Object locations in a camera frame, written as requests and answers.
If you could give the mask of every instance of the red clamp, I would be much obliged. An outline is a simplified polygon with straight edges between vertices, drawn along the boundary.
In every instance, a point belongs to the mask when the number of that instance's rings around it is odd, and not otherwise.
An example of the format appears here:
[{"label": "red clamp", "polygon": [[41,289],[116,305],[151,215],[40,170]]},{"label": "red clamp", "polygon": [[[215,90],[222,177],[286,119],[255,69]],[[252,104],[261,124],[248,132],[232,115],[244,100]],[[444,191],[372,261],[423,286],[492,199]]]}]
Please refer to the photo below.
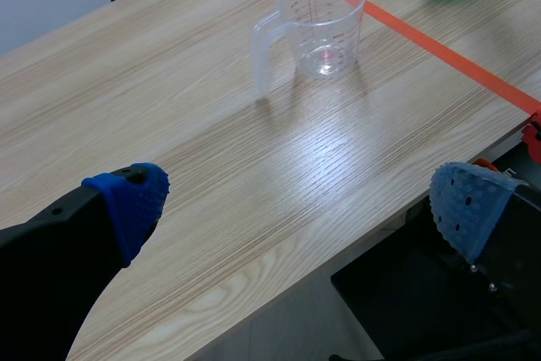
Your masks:
[{"label": "red clamp", "polygon": [[527,144],[527,152],[536,164],[541,164],[541,107],[530,117],[530,121],[522,129],[522,141]]}]

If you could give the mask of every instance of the measuring cup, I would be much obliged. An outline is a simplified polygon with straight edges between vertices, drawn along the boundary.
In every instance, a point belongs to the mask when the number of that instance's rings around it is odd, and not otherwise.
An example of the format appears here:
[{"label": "measuring cup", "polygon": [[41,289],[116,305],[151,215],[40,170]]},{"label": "measuring cup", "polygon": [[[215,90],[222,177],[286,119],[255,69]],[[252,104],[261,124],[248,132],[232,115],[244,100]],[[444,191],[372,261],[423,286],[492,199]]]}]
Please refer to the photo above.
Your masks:
[{"label": "measuring cup", "polygon": [[278,10],[252,30],[250,57],[259,97],[268,87],[268,48],[285,36],[298,68],[315,78],[333,78],[358,58],[364,0],[278,0]]}]

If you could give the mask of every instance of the wooden table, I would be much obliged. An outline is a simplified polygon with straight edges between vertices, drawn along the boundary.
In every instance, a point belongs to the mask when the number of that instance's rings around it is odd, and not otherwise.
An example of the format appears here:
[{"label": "wooden table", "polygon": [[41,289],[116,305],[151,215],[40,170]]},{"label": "wooden table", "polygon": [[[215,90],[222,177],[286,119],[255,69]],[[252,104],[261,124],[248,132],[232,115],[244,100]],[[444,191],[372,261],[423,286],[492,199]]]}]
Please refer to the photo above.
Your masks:
[{"label": "wooden table", "polygon": [[[366,17],[359,69],[254,103],[248,41],[276,0],[119,0],[0,60],[0,213],[23,222],[135,161],[170,174],[153,238],[73,360],[182,360],[271,303],[527,119]],[[372,0],[541,97],[541,0]]]}]

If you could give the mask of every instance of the blue rubber pad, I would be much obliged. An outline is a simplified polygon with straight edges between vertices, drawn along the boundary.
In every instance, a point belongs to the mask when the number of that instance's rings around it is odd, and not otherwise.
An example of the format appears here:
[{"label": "blue rubber pad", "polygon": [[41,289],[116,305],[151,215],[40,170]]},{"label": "blue rubber pad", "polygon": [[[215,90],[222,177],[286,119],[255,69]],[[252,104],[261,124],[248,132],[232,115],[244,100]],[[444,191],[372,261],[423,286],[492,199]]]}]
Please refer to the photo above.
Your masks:
[{"label": "blue rubber pad", "polygon": [[153,223],[160,219],[169,193],[167,174],[160,167],[150,163],[131,167],[148,168],[142,184],[130,183],[112,173],[102,173],[82,182],[99,190],[106,201],[124,268],[137,256]]},{"label": "blue rubber pad", "polygon": [[450,162],[436,170],[429,191],[434,222],[443,238],[470,264],[483,252],[521,183],[464,162]]}]

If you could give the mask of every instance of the red tape line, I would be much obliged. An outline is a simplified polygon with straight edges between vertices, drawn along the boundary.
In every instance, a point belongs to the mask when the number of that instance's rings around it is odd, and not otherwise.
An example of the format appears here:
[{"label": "red tape line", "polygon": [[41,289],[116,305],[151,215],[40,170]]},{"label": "red tape line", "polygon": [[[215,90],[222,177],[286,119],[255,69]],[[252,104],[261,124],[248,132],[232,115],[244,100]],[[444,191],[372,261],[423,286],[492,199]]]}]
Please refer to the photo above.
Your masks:
[{"label": "red tape line", "polygon": [[[353,6],[357,6],[361,0],[346,0]],[[480,85],[488,90],[491,90],[496,95],[507,100],[519,109],[532,116],[541,106],[541,103],[515,86],[508,84],[502,78],[490,73],[485,68],[480,67],[476,63],[463,57],[458,52],[451,50],[448,46],[444,46],[432,37],[427,36],[422,31],[409,25],[405,21],[398,19],[396,16],[386,12],[383,8],[366,1],[364,4],[364,12],[374,19],[383,23],[390,29],[394,30],[401,36],[406,37],[409,41],[417,44],[432,55],[448,63],[453,68],[462,72],[469,78],[475,80]]]}]

